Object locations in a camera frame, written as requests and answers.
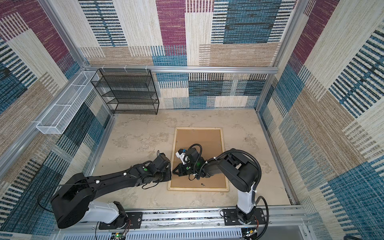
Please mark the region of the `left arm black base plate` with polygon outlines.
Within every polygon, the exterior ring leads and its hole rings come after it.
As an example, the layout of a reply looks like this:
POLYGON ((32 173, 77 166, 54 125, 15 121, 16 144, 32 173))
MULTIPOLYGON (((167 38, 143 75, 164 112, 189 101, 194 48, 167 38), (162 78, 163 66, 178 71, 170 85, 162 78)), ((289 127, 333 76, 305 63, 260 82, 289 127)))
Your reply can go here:
POLYGON ((98 230, 131 230, 139 229, 142 224, 142 212, 127 212, 110 224, 100 223, 98 230))

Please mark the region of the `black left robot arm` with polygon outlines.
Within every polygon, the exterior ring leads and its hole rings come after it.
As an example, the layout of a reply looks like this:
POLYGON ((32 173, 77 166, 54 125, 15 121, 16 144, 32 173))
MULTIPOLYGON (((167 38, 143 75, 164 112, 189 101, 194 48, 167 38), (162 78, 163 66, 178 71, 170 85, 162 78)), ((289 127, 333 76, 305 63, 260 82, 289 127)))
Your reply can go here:
POLYGON ((97 202, 109 193, 171 180, 171 162, 160 153, 154 161, 136 164, 120 172, 86 177, 73 175, 50 199, 57 226, 69 228, 79 222, 100 222, 121 229, 129 218, 120 202, 97 202))

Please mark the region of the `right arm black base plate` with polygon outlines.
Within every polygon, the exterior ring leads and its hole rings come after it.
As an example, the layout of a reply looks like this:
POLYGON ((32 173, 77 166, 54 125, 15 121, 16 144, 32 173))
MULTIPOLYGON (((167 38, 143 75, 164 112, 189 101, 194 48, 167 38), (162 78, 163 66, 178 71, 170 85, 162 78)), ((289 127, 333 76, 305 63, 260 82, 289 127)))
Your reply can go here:
POLYGON ((225 225, 265 225, 267 223, 266 214, 262 208, 254 208, 250 213, 244 214, 238 209, 223 209, 221 211, 225 225))

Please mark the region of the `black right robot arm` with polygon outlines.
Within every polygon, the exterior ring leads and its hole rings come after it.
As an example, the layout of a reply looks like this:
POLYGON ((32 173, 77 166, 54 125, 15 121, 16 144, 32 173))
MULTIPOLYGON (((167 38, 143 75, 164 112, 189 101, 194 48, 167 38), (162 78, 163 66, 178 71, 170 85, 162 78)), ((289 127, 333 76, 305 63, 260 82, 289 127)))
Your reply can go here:
POLYGON ((262 178, 259 162, 251 154, 237 149, 230 149, 205 160, 202 157, 203 151, 197 151, 196 147, 201 145, 193 144, 188 149, 179 149, 175 153, 181 163, 174 168, 172 174, 179 177, 193 175, 196 180, 224 174, 238 190, 236 213, 239 222, 250 224, 256 211, 257 186, 262 178))

